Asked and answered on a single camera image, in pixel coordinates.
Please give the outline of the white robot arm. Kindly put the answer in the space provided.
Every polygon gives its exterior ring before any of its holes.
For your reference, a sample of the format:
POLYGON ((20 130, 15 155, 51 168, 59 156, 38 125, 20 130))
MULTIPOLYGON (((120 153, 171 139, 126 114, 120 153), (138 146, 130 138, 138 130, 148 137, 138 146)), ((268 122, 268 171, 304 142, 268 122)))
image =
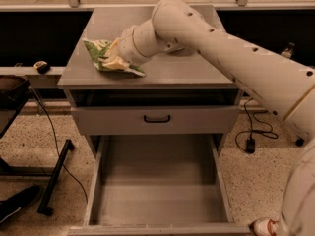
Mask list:
POLYGON ((160 0, 151 17, 116 38, 99 61, 130 70, 158 53, 197 51, 306 142, 286 184, 278 222, 254 223, 258 236, 315 236, 315 74, 304 65, 209 25, 182 0, 160 0))

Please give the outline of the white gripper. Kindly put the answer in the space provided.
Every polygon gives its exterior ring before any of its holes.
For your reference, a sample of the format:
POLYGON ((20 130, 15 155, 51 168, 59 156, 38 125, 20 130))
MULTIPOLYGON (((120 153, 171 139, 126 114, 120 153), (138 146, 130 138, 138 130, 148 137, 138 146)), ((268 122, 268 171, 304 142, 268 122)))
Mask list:
POLYGON ((119 39, 116 38, 107 51, 98 58, 105 69, 110 71, 127 71, 129 63, 134 66, 141 66, 148 61, 148 58, 143 56, 136 48, 134 42, 135 28, 136 26, 131 26, 124 30, 119 39))

